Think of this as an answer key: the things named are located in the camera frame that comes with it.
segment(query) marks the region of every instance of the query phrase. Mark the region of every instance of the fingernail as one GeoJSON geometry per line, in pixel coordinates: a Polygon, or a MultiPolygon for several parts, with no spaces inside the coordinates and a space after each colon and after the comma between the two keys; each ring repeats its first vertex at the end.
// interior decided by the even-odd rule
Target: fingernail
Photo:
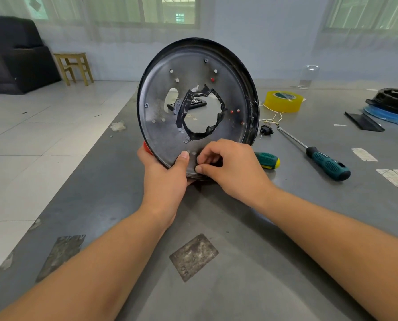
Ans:
{"type": "Polygon", "coordinates": [[[180,154],[181,157],[183,157],[184,159],[188,159],[189,158],[189,152],[187,151],[182,151],[180,154]]]}

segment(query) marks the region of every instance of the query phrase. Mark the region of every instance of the screwdriver shaft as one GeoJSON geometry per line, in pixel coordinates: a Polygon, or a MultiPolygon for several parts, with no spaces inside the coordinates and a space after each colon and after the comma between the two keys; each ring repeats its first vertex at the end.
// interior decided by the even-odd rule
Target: screwdriver shaft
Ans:
{"type": "Polygon", "coordinates": [[[300,142],[298,139],[296,139],[294,136],[292,136],[290,133],[288,133],[287,131],[283,130],[281,127],[277,126],[277,129],[280,130],[281,132],[284,132],[286,135],[288,135],[289,137],[291,137],[294,141],[296,141],[298,144],[300,144],[301,146],[303,146],[304,148],[308,148],[307,145],[305,145],[304,143],[300,142]]]}

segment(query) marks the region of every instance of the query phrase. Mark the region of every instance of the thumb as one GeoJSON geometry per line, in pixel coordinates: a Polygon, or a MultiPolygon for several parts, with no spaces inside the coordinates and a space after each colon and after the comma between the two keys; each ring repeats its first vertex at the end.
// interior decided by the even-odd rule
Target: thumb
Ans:
{"type": "Polygon", "coordinates": [[[215,180],[218,182],[218,176],[219,176],[219,167],[212,166],[210,164],[199,164],[196,166],[195,170],[197,173],[200,173],[202,175],[207,175],[209,178],[215,180]]]}
{"type": "Polygon", "coordinates": [[[187,166],[189,165],[189,153],[187,151],[182,151],[181,154],[175,160],[175,164],[171,169],[182,170],[184,173],[187,171],[187,166]]]}

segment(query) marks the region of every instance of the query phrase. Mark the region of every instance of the wooden stool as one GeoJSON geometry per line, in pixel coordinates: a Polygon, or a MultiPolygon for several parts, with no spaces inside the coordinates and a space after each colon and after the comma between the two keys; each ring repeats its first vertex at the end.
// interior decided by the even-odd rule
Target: wooden stool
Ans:
{"type": "Polygon", "coordinates": [[[64,81],[67,83],[67,85],[70,85],[70,81],[68,80],[67,77],[67,71],[70,72],[71,77],[73,78],[74,83],[76,83],[76,78],[74,77],[73,69],[72,68],[79,68],[80,73],[82,74],[83,80],[85,81],[85,86],[88,86],[88,80],[86,79],[85,72],[88,72],[89,78],[91,79],[91,82],[93,83],[93,77],[91,73],[91,69],[89,68],[89,63],[88,60],[86,59],[86,53],[56,53],[54,54],[59,68],[61,69],[61,73],[63,75],[64,81]],[[66,65],[63,64],[61,59],[65,59],[66,65]],[[75,59],[76,62],[70,62],[69,59],[75,59]]]}

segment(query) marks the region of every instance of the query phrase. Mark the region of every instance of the green screwdriver handle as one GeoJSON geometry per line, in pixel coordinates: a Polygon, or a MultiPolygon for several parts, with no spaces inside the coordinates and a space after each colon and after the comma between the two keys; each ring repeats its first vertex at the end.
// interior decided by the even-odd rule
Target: green screwdriver handle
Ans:
{"type": "Polygon", "coordinates": [[[260,162],[261,166],[266,169],[276,169],[281,164],[277,156],[265,152],[255,152],[255,156],[260,162]]]}
{"type": "Polygon", "coordinates": [[[306,149],[306,154],[311,158],[318,166],[320,166],[324,172],[335,181],[343,181],[350,177],[350,170],[343,163],[334,160],[324,153],[318,151],[314,146],[306,149]]]}

